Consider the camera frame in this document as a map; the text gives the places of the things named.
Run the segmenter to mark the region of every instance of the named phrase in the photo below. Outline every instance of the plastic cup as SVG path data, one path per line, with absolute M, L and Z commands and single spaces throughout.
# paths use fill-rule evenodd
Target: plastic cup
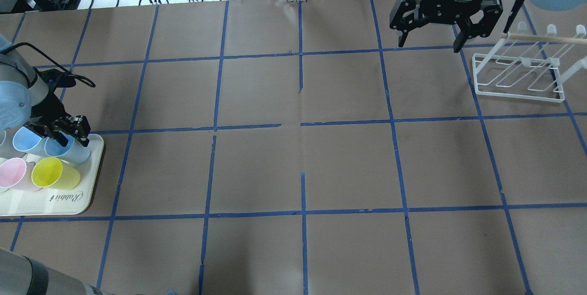
M 4 159 L 12 159 L 13 157 L 23 157 L 25 153 L 18 151 L 12 146 L 12 138 L 14 132 L 0 130 L 0 157 Z
M 47 139 L 44 143 L 44 152 L 47 156 L 57 157 L 71 163 L 83 163 L 90 157 L 90 147 L 84 147 L 74 137 L 63 134 L 67 138 L 67 145 L 61 146 L 56 140 Z
M 79 171 L 57 157 L 42 159 L 32 172 L 33 184 L 40 188 L 70 190 L 79 184 L 80 179 Z
M 20 128 L 12 138 L 12 144 L 23 153 L 47 156 L 44 152 L 44 142 L 47 138 L 41 138 L 28 128 Z
M 0 189 L 15 189 L 35 192 L 40 190 L 31 179 L 35 162 L 14 157 L 0 165 Z

